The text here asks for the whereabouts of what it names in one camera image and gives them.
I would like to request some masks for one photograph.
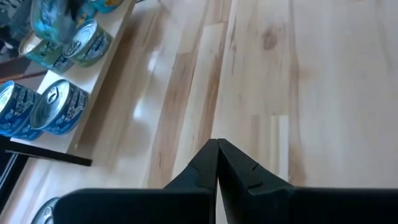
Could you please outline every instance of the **black baseboard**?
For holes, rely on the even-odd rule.
[[[3,177],[0,177],[0,214],[17,184],[19,176],[24,170],[27,159],[28,156],[13,154],[4,171]]]

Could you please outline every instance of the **tin can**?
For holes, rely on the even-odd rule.
[[[22,139],[26,141],[33,141],[40,137],[42,134],[43,131],[32,128],[32,126],[30,125],[30,117],[28,117],[21,125],[21,127],[8,137]]]
[[[79,122],[88,94],[67,80],[50,85],[30,115],[30,125],[52,134],[66,134]]]
[[[94,19],[97,13],[97,9],[94,7],[94,5],[92,5],[92,3],[90,3],[90,0],[81,0],[81,1],[83,1],[84,3],[77,13],[76,28],[81,27],[81,25],[83,25],[84,22]]]
[[[123,0],[91,0],[91,3],[100,13],[109,13],[116,9]]]
[[[13,81],[0,87],[0,133],[10,136],[29,117],[38,99],[38,94]]]
[[[89,67],[106,53],[112,39],[95,20],[86,21],[70,44],[64,46],[63,56],[81,67]]]
[[[73,62],[62,55],[63,47],[54,42],[38,38],[30,32],[19,46],[19,54],[61,75],[72,67]]]
[[[30,24],[38,37],[67,44],[76,33],[69,0],[33,0]]]
[[[52,198],[44,203],[36,213],[31,224],[50,224],[53,223],[53,211],[55,204],[59,201],[58,197]]]

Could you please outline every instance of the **can rim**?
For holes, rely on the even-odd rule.
[[[39,211],[35,214],[35,217],[32,220],[32,223],[37,223],[41,218],[44,213],[44,211],[51,207],[52,209],[54,208],[55,204],[59,201],[59,197],[51,198],[50,200],[46,201],[40,208]]]
[[[87,21],[85,21],[80,27],[79,27],[79,29],[76,31],[76,33],[75,33],[75,35],[73,36],[73,38],[72,38],[72,40],[70,41],[70,43],[69,44],[67,44],[67,45],[65,45],[64,47],[63,47],[63,49],[62,49],[62,55],[64,56],[64,57],[66,57],[66,58],[70,58],[70,57],[73,57],[73,56],[75,56],[76,54],[78,54],[81,50],[74,50],[71,54],[68,54],[68,50],[69,50],[69,48],[71,47],[71,44],[73,44],[73,40],[75,39],[75,37],[78,35],[78,33],[81,31],[81,30],[83,30],[84,28],[86,28],[86,26],[88,26],[88,25],[91,25],[91,24],[94,24],[95,26],[94,26],[94,32],[92,32],[91,33],[91,37],[88,39],[88,41],[87,41],[87,43],[91,40],[91,38],[94,36],[94,34],[95,34],[95,32],[96,32],[96,30],[97,30],[97,28],[98,28],[98,23],[97,23],[97,21],[95,20],[95,19],[89,19],[89,20],[87,20]]]
[[[54,119],[55,117],[57,117],[57,116],[61,113],[62,109],[65,107],[65,104],[62,105],[61,109],[58,110],[57,113],[51,117],[51,119],[48,119],[48,120],[47,120],[43,125],[41,125],[41,126],[37,125],[37,121],[36,121],[36,119],[35,119],[35,114],[37,113],[37,110],[38,110],[40,104],[41,104],[44,100],[47,100],[47,99],[46,99],[46,96],[49,94],[49,92],[52,90],[52,88],[53,88],[54,86],[57,86],[57,85],[58,85],[59,83],[61,83],[61,82],[67,82],[68,84],[70,84],[70,82],[69,82],[68,80],[66,80],[66,79],[57,80],[57,81],[53,82],[49,87],[47,87],[47,89],[42,93],[42,95],[40,96],[40,98],[37,100],[37,103],[36,103],[35,106],[33,107],[32,112],[31,112],[31,114],[30,114],[30,118],[29,118],[29,119],[30,119],[30,126],[31,126],[33,129],[43,129],[43,128],[47,127],[47,126],[53,121],[53,119]]]
[[[4,90],[6,90],[7,88],[9,88],[9,87],[13,87],[13,89],[12,89],[12,92],[14,92],[14,86],[15,86],[15,82],[14,81],[12,81],[12,80],[10,80],[10,81],[7,81],[6,83],[4,83],[3,85],[1,85],[1,87],[0,87],[0,94],[4,91]],[[4,108],[6,108],[6,107],[8,107],[9,106],[9,104],[10,104],[10,100],[7,100],[7,103],[4,105],[4,107],[3,107],[3,110],[1,110],[0,111],[0,116],[3,116],[3,114],[5,113],[4,111]]]

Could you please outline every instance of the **pull tab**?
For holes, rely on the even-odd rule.
[[[52,104],[58,98],[59,92],[57,87],[53,87],[47,95],[47,103]]]

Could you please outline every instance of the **black object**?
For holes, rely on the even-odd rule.
[[[5,162],[6,166],[0,170],[0,213],[3,211],[11,196],[14,186],[17,184],[19,176],[27,162],[27,156],[0,152],[0,162]]]
[[[55,223],[215,223],[216,178],[228,223],[396,222],[398,190],[294,187],[225,139],[210,139],[162,190],[86,189]]]
[[[0,136],[0,146],[5,152],[11,152],[14,154],[26,155],[34,158],[50,159],[60,162],[69,162],[82,166],[91,166],[93,162],[91,159],[85,159],[78,156],[73,156],[61,152],[55,152],[48,149],[42,149],[40,147],[28,146],[17,142],[10,141],[10,138]]]

